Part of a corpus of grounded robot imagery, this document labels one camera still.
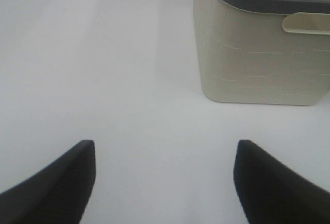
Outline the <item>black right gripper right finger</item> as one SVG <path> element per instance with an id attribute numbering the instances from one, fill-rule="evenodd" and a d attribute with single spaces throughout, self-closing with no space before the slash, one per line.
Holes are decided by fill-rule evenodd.
<path id="1" fill-rule="evenodd" d="M 233 178 L 248 223 L 329 223 L 329 192 L 250 140 L 238 142 Z"/>

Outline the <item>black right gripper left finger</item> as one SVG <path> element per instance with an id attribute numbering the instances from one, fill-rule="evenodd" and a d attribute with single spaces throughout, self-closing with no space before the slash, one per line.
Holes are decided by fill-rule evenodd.
<path id="1" fill-rule="evenodd" d="M 93 140 L 1 193 L 1 223 L 80 223 L 96 178 Z"/>

